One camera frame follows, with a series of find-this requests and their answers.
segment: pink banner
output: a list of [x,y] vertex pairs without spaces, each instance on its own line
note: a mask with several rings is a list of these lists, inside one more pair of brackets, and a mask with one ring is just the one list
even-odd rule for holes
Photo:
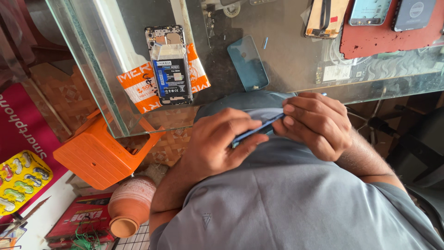
[[[68,169],[52,157],[61,143],[40,114],[34,102],[20,83],[0,95],[0,163],[28,149],[36,153],[52,170],[52,180],[36,193],[18,212],[22,213],[40,197]],[[0,223],[7,223],[12,216],[3,216]]]

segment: orange packaging bag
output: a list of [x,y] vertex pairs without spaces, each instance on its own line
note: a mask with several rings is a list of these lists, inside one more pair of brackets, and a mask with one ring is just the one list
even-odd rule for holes
[[[196,93],[210,87],[194,44],[186,46],[186,53],[190,67],[191,91]],[[156,95],[156,79],[151,62],[121,74],[117,79],[142,114],[161,106]]]

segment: red mat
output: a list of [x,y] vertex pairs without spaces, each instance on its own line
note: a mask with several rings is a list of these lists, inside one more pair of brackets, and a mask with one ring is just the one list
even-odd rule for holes
[[440,36],[444,24],[444,0],[436,0],[432,17],[427,27],[403,32],[392,31],[398,0],[392,0],[385,22],[379,26],[351,26],[350,13],[354,1],[350,1],[345,12],[339,50],[346,59],[372,56],[383,52],[410,50],[430,46]]
[[[12,85],[0,95],[0,163],[27,149],[42,158],[54,174],[52,180],[17,211],[20,214],[68,171],[52,156],[60,145],[20,83]],[[11,215],[5,215],[0,223],[7,223],[11,219]]]

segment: orange stool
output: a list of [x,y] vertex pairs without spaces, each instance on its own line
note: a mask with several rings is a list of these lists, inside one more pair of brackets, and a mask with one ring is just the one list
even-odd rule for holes
[[[147,143],[132,155],[108,133],[103,116],[95,116],[98,113],[89,115],[90,119],[53,156],[93,188],[103,190],[130,176],[165,132],[151,133]],[[139,124],[154,131],[144,118]]]

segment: terracotta pot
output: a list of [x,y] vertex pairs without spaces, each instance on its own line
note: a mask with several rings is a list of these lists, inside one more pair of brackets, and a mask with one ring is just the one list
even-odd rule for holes
[[111,232],[128,238],[139,230],[140,224],[150,218],[151,201],[156,185],[146,176],[135,176],[120,185],[108,204]]

